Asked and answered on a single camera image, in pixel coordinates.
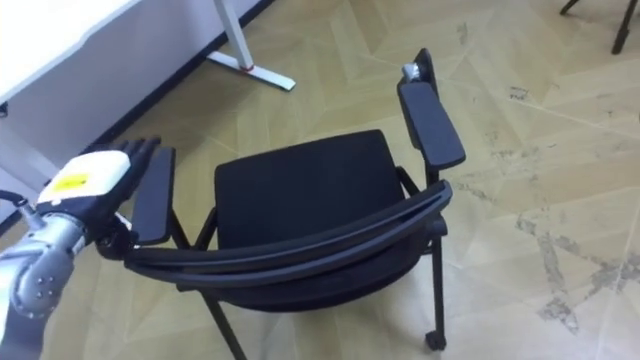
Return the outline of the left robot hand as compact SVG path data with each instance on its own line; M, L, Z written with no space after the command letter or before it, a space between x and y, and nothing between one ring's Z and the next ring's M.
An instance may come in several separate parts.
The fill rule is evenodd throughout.
M85 240L109 260L120 260L137 234L117 215L134 193L161 143L140 138L72 158L40 193L36 210L64 214L82 224Z

